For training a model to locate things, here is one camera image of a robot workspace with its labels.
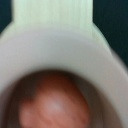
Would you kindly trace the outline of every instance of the white ceramic surface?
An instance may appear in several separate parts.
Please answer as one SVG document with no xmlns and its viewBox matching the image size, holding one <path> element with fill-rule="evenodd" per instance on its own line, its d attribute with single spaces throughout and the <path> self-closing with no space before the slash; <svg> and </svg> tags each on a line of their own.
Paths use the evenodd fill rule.
<svg viewBox="0 0 128 128">
<path fill-rule="evenodd" d="M 0 94 L 16 80 L 34 71 L 49 68 L 69 71 L 91 81 L 100 96 L 103 94 L 107 98 L 122 124 L 122 127 L 117 125 L 116 118 L 114 121 L 114 116 L 109 116 L 110 107 L 102 97 L 106 103 L 104 112 L 108 116 L 105 116 L 101 128 L 127 128 L 126 69 L 118 59 L 94 44 L 96 43 L 77 32 L 59 29 L 28 31 L 1 42 Z M 0 116 L 5 99 L 3 97 L 0 101 Z"/>
</svg>

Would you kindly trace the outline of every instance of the brown round object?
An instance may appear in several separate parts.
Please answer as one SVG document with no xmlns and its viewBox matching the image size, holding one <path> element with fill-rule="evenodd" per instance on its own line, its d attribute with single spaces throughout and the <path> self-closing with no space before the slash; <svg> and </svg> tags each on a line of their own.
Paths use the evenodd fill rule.
<svg viewBox="0 0 128 128">
<path fill-rule="evenodd" d="M 23 128 L 87 128 L 90 113 L 75 83 L 61 73 L 45 74 L 38 81 L 34 100 L 20 109 Z"/>
</svg>

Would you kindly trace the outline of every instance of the reddish round object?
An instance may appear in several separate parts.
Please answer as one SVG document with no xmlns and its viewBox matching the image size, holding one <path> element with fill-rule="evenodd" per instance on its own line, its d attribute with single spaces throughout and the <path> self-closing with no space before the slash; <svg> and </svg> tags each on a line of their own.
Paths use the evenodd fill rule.
<svg viewBox="0 0 128 128">
<path fill-rule="evenodd" d="M 21 107 L 23 128 L 88 127 L 89 107 L 73 80 L 64 74 L 51 73 L 37 84 L 34 100 L 23 102 Z"/>
</svg>

